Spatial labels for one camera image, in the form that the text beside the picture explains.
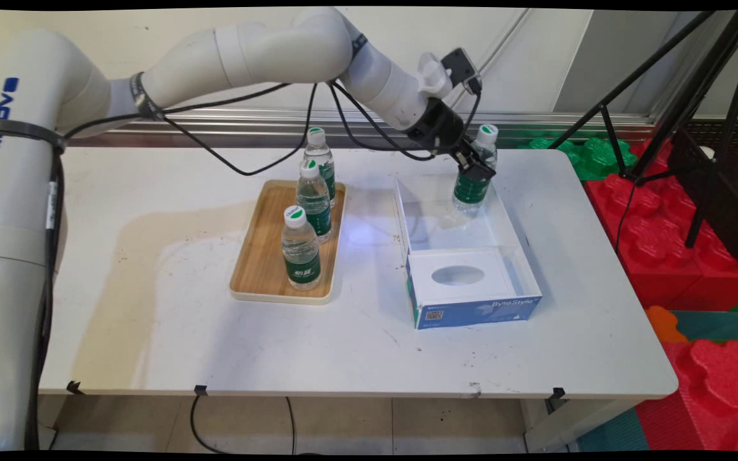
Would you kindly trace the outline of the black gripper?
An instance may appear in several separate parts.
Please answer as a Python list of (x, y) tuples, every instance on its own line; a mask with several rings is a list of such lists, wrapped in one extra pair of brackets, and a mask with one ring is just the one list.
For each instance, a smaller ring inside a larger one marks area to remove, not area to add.
[(459, 174), (475, 182), (488, 182), (496, 175), (486, 146), (468, 135), (471, 119), (460, 116), (440, 99), (431, 97), (413, 126), (406, 129), (408, 139), (434, 158), (454, 156)]

